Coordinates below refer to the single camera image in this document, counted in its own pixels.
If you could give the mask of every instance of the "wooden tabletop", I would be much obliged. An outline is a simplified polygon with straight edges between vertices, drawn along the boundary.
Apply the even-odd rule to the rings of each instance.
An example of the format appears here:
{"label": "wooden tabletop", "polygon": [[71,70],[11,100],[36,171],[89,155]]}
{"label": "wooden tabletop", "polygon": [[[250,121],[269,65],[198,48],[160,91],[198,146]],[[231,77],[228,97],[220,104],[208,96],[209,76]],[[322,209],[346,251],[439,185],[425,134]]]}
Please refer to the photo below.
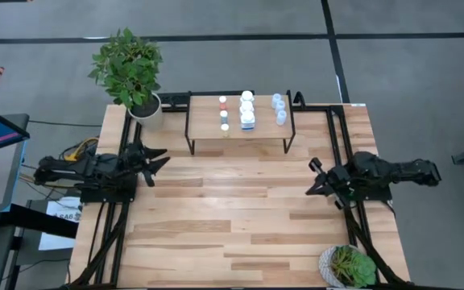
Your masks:
{"label": "wooden tabletop", "polygon": [[[345,105],[345,112],[354,151],[377,153],[367,108]],[[107,107],[98,152],[118,152],[124,118],[124,107]],[[155,178],[154,188],[139,178],[118,286],[326,286],[317,270],[318,257],[328,247],[347,244],[348,238],[343,214],[331,199],[305,196],[316,176],[309,160],[319,157],[324,169],[334,165],[325,114],[295,113],[296,137],[287,155],[279,140],[255,139],[201,140],[191,156],[184,122],[185,113],[165,114],[162,131],[142,133],[145,145],[167,148],[172,159]],[[375,248],[407,280],[395,218],[380,202],[365,204]],[[84,207],[72,277],[87,264],[99,208]],[[103,224],[102,218],[95,250]],[[104,281],[110,279],[113,253],[111,249],[107,257]]]}
{"label": "wooden tabletop", "polygon": [[[220,96],[191,96],[189,109],[190,139],[224,139],[219,115]],[[286,103],[286,123],[276,124],[275,110],[271,107],[271,96],[255,96],[255,129],[241,130],[239,107],[241,96],[226,96],[226,109],[229,119],[229,136],[227,139],[289,139],[292,135],[291,117],[289,115],[288,96],[282,96]]]}

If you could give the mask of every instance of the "wooden shelf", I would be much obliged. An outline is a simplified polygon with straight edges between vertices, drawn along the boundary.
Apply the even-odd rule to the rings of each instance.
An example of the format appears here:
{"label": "wooden shelf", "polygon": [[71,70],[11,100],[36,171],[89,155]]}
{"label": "wooden shelf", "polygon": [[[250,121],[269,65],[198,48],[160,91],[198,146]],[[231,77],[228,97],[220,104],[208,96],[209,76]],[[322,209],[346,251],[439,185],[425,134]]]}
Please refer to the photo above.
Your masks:
{"label": "wooden shelf", "polygon": [[226,96],[226,106],[229,113],[229,137],[223,137],[221,117],[219,115],[220,96],[191,96],[188,116],[188,138],[201,139],[289,139],[293,135],[292,119],[289,111],[289,98],[283,96],[286,102],[286,123],[276,124],[275,110],[271,107],[271,96],[255,96],[255,129],[241,130],[239,120],[240,96]]}

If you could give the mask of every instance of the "white cup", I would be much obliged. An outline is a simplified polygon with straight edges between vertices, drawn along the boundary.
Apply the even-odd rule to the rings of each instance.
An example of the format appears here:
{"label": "white cup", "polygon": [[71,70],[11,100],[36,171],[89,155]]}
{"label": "white cup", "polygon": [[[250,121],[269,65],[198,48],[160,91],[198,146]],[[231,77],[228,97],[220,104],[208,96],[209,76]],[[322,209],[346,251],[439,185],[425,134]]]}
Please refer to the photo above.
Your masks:
{"label": "white cup", "polygon": [[244,91],[239,98],[241,103],[243,102],[253,102],[254,101],[254,94],[251,91]]}
{"label": "white cup", "polygon": [[275,106],[275,116],[279,115],[279,112],[285,111],[286,103],[284,101],[278,101]]}
{"label": "white cup", "polygon": [[244,112],[253,112],[254,111],[254,104],[251,101],[244,101],[241,106],[239,107],[239,112],[243,114]]}
{"label": "white cup", "polygon": [[280,96],[280,93],[276,93],[273,95],[273,97],[271,97],[272,109],[275,109],[275,107],[277,106],[277,102],[279,102],[280,100],[282,100],[282,96]]}
{"label": "white cup", "polygon": [[286,123],[286,117],[288,116],[288,113],[286,113],[285,110],[279,111],[277,114],[277,125],[282,126],[284,123]]}

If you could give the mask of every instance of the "bottle cap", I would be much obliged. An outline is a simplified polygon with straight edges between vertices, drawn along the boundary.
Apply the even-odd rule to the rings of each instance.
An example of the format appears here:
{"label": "bottle cap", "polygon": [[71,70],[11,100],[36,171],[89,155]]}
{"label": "bottle cap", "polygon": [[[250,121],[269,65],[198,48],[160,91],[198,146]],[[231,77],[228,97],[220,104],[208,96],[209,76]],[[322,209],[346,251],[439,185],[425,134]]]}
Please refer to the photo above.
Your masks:
{"label": "bottle cap", "polygon": [[254,110],[254,104],[251,102],[251,101],[244,101],[242,104],[241,104],[241,111],[244,112],[244,111],[252,111]]}
{"label": "bottle cap", "polygon": [[251,91],[244,91],[242,92],[241,97],[245,101],[250,101],[254,98],[254,94]]}
{"label": "bottle cap", "polygon": [[245,122],[252,122],[255,120],[254,112],[247,111],[241,115],[241,120]]}

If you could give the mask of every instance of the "small white cup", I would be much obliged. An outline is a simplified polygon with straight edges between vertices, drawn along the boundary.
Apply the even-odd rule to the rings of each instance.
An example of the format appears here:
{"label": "small white cup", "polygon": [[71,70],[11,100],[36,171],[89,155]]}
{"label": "small white cup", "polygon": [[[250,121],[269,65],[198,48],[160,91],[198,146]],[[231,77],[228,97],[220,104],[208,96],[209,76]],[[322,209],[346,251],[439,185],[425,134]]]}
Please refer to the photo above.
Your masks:
{"label": "small white cup", "polygon": [[277,103],[282,100],[282,96],[280,95],[280,93],[276,93],[273,95],[273,97],[271,97],[271,107],[272,109],[275,109],[275,107],[277,106]]}
{"label": "small white cup", "polygon": [[275,106],[275,116],[279,115],[279,112],[285,111],[286,103],[284,101],[278,101],[277,105]]}
{"label": "small white cup", "polygon": [[277,114],[277,125],[279,126],[282,126],[284,123],[286,123],[286,117],[288,116],[288,113],[286,113],[285,110],[281,110],[278,114]]}

